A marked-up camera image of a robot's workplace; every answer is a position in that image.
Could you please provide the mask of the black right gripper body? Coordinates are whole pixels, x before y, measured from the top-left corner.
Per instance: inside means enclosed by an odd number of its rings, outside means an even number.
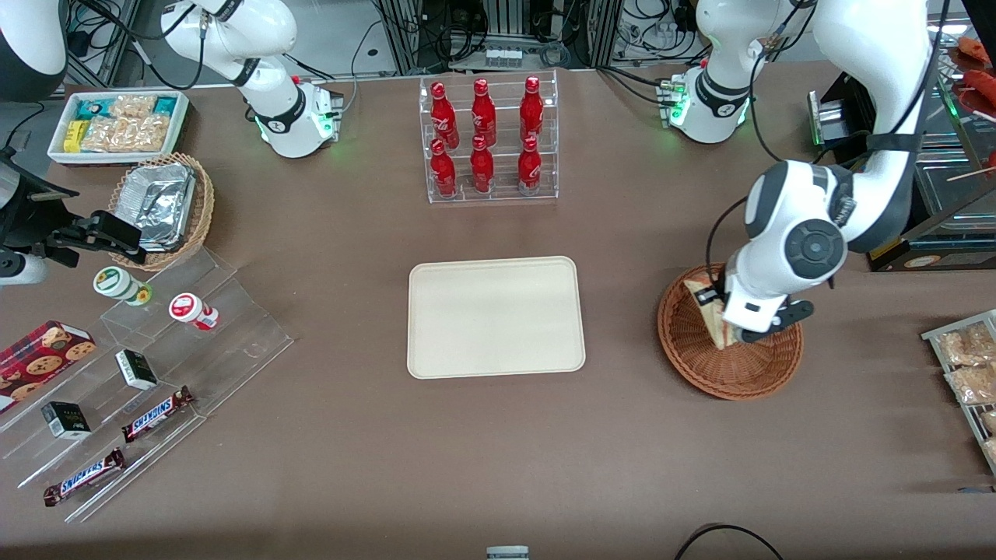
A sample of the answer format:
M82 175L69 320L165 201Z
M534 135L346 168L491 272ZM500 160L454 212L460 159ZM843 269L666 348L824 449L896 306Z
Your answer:
M3 150L2 245L11 250L44 242L54 231L77 219L65 208L65 199L78 191L59 187L15 163L15 150Z

